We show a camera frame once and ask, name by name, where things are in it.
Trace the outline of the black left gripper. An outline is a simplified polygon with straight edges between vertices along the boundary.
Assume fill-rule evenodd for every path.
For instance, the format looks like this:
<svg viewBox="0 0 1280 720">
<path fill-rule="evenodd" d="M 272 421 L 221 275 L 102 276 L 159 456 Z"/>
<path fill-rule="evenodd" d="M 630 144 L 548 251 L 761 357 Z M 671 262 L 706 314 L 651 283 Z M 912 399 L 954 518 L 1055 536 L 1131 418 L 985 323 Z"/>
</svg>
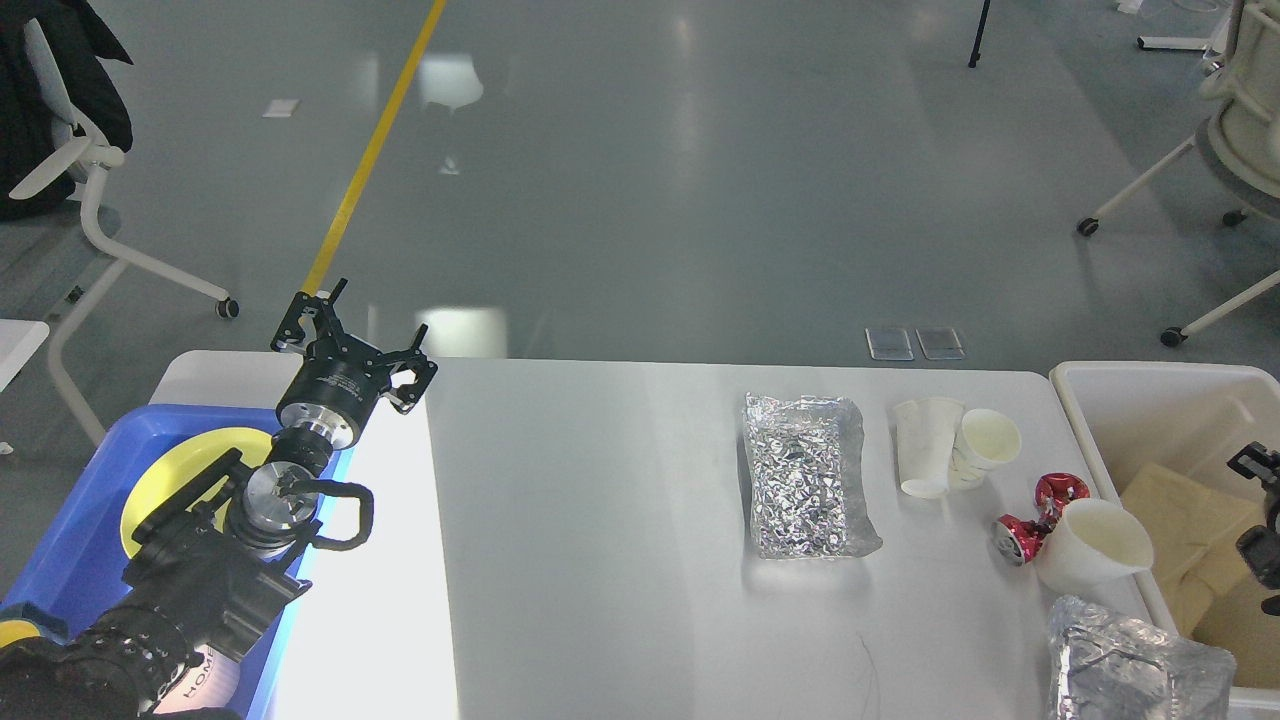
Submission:
<svg viewBox="0 0 1280 720">
<path fill-rule="evenodd" d="M 284 428 L 321 436 L 333 448 L 358 442 L 380 397 L 398 414 L 410 414 L 438 373 L 424 350 L 426 323 L 407 348 L 381 354 L 372 346 L 347 345 L 335 311 L 346 286 L 347 279 L 339 278 L 325 293 L 298 291 L 270 341 L 273 352 L 303 357 L 276 405 L 278 420 Z"/>
</svg>

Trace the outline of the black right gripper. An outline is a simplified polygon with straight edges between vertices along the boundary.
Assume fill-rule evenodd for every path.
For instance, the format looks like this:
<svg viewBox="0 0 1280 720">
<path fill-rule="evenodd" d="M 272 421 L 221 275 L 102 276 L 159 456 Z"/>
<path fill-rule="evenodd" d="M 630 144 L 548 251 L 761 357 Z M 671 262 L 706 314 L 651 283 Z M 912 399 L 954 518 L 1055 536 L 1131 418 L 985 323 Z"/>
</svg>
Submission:
<svg viewBox="0 0 1280 720">
<path fill-rule="evenodd" d="M 1228 468 L 1245 479 L 1257 480 L 1263 491 L 1279 491 L 1279 452 L 1271 451 L 1260 442 L 1252 442 L 1240 448 L 1228 460 Z M 1261 610 L 1279 615 L 1279 533 L 1277 501 L 1271 502 L 1265 512 L 1263 524 L 1251 527 L 1236 539 L 1236 552 L 1247 565 L 1251 575 L 1266 589 L 1276 594 L 1261 602 Z"/>
</svg>

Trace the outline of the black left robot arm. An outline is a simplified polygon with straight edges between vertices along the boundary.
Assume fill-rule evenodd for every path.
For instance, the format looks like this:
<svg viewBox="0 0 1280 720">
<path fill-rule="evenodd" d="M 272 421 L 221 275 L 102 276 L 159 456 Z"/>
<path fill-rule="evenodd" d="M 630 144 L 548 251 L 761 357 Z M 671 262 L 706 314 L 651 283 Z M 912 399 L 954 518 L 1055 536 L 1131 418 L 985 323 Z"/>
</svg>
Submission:
<svg viewBox="0 0 1280 720">
<path fill-rule="evenodd" d="M 306 550 L 369 541 L 372 492 L 323 471 L 361 439 L 380 400 L 413 410 L 438 365 L 422 347 L 428 324 L 394 351 L 348 333 L 335 310 L 344 287 L 297 292 L 271 338 L 301 364 L 265 459 L 225 450 L 145 515 L 123 571 L 129 592 L 82 633 L 3 648 L 5 719 L 154 719 L 209 652 L 241 661 L 311 588 L 289 573 Z"/>
</svg>

